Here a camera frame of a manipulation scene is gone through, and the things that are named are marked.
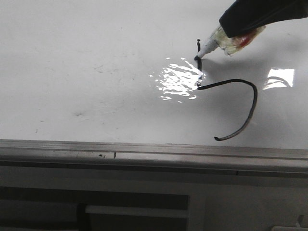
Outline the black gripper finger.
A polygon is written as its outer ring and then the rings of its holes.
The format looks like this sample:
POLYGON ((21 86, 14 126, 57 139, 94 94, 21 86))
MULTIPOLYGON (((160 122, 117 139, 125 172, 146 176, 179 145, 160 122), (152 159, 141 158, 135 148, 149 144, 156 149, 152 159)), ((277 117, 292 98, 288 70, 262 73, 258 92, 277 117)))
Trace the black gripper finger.
POLYGON ((279 21, 307 18, 306 0, 237 0, 220 17, 229 38, 279 21))

